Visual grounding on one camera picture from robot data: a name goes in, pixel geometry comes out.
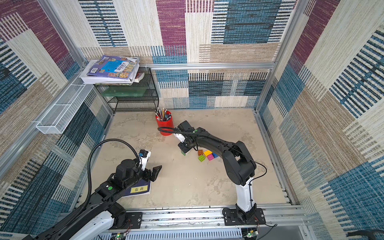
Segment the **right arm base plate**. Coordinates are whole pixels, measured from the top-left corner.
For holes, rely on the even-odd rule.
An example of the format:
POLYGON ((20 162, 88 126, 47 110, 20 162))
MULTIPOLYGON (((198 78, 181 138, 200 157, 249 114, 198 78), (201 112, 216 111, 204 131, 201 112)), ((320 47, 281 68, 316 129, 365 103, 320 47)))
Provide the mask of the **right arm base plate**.
POLYGON ((252 208, 249 212, 241 209, 223 208, 225 226, 265 225, 266 219, 263 209, 252 208))

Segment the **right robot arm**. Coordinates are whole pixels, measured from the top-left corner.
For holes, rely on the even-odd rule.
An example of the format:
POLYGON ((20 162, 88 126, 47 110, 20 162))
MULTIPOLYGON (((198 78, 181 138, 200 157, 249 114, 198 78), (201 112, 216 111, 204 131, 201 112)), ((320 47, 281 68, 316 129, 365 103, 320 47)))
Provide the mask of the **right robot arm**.
POLYGON ((185 138, 179 144, 184 153, 201 147, 223 160, 227 176, 236 185, 237 208, 243 213, 255 210, 256 203, 250 184, 257 166, 246 145, 241 141, 233 143, 219 139, 203 128, 193 128, 187 121, 179 124, 177 130, 185 138))

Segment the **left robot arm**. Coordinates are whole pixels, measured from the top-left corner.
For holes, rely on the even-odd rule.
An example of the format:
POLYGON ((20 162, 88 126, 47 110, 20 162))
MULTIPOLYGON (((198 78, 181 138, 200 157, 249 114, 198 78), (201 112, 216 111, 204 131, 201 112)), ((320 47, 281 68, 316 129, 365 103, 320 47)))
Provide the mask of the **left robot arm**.
POLYGON ((107 214, 100 220, 112 227, 115 222, 122 226, 126 221, 126 210, 117 203, 128 188, 136 185, 140 180, 154 182, 162 166, 152 170, 142 168, 138 160, 123 160, 116 168, 116 172, 102 183, 93 194, 87 196, 85 202, 67 215, 50 229, 35 237, 27 235, 25 240, 71 240, 93 238, 108 227, 97 226, 97 216, 107 214))

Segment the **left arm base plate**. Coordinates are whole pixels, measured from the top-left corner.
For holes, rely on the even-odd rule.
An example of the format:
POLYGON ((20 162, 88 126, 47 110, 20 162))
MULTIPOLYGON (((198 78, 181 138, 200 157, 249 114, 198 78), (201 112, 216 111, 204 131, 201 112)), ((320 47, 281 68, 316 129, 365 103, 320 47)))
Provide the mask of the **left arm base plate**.
POLYGON ((140 229, 142 224, 143 212, 128 212, 119 215, 111 230, 140 229))

